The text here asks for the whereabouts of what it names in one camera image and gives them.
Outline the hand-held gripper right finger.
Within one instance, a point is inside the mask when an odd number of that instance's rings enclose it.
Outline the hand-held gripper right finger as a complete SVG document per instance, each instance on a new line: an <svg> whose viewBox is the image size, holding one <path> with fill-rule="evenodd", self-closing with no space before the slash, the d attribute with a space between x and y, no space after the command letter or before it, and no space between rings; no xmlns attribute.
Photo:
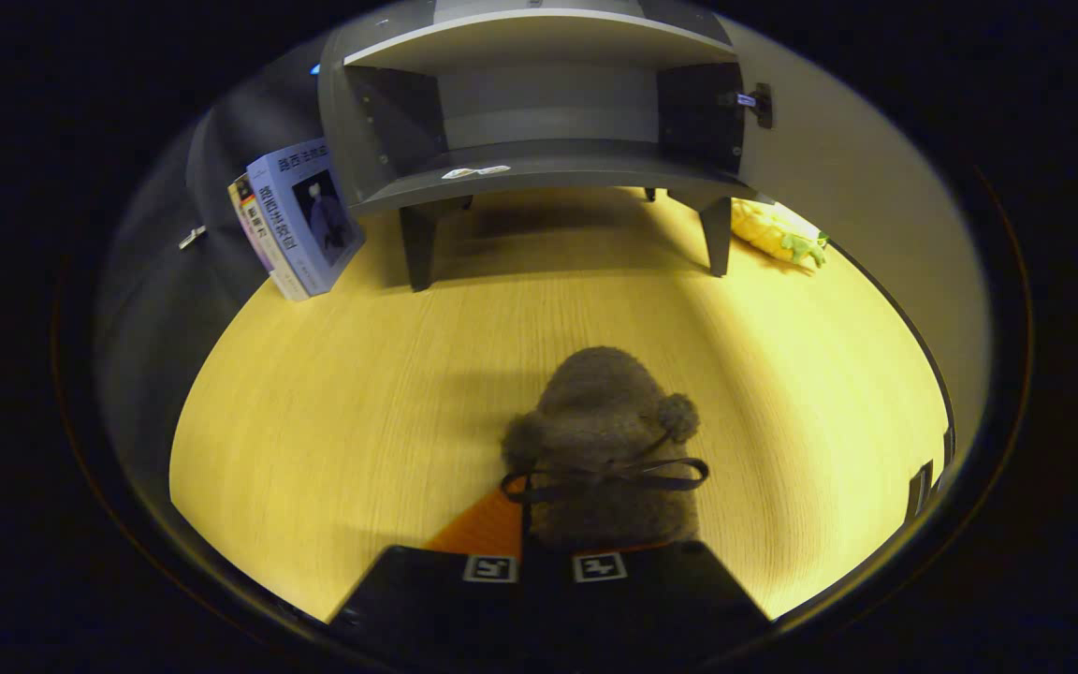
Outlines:
<svg viewBox="0 0 1078 674"><path fill-rule="evenodd" d="M558 593L558 647L572 656L707 656L773 628L700 541L581 553Z"/></svg>

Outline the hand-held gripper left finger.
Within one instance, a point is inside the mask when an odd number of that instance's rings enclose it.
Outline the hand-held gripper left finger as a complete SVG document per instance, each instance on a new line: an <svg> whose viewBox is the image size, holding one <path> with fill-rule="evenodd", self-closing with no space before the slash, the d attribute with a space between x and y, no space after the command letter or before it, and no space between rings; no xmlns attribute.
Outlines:
<svg viewBox="0 0 1078 674"><path fill-rule="evenodd" d="M427 542L381 551L329 620L371 649L525 649L533 507L492 487Z"/></svg>

